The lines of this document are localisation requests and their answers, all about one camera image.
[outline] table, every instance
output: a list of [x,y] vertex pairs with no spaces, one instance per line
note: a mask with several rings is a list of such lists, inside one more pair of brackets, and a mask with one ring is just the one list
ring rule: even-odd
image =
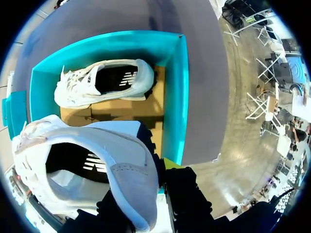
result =
[[186,36],[190,89],[182,164],[216,159],[227,123],[229,79],[223,36],[206,0],[71,0],[50,14],[24,43],[12,91],[26,90],[29,106],[32,68],[41,60],[76,41],[128,30]]

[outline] shoe heel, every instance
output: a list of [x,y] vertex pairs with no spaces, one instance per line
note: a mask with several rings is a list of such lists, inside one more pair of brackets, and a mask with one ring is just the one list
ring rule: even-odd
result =
[[146,100],[146,97],[144,94],[137,94],[134,96],[126,97],[126,98],[121,98],[122,100],[131,100],[131,101],[144,101]]

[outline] shoe tongue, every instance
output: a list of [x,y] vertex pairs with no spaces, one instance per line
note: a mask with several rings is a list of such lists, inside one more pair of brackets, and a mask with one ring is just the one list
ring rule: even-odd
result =
[[104,65],[95,66],[83,79],[84,83],[86,83],[86,86],[87,86],[86,91],[88,94],[97,95],[97,96],[101,95],[101,93],[97,90],[95,83],[96,83],[97,72],[103,68],[104,68]]

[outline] new balance logo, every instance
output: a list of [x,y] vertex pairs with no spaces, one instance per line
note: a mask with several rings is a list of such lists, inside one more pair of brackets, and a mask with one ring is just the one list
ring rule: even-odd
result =
[[88,156],[92,158],[86,158],[86,162],[84,163],[85,166],[83,169],[95,169],[98,172],[106,173],[106,165],[102,160],[100,160],[100,158],[96,157],[94,154],[88,154]]
[[131,72],[125,73],[125,76],[122,79],[122,81],[119,84],[119,86],[125,86],[126,84],[132,85],[136,75],[137,75],[137,71],[135,71],[133,74],[131,74]]

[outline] shoe lace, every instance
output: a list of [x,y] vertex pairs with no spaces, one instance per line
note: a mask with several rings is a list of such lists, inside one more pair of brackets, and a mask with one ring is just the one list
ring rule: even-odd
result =
[[15,154],[20,154],[25,149],[31,146],[34,146],[34,145],[41,144],[47,140],[47,138],[44,136],[31,137],[31,135],[37,130],[37,126],[41,123],[51,123],[51,122],[47,120],[37,120],[28,125],[27,125],[27,122],[24,123],[23,129],[18,135],[19,142],[17,144]]

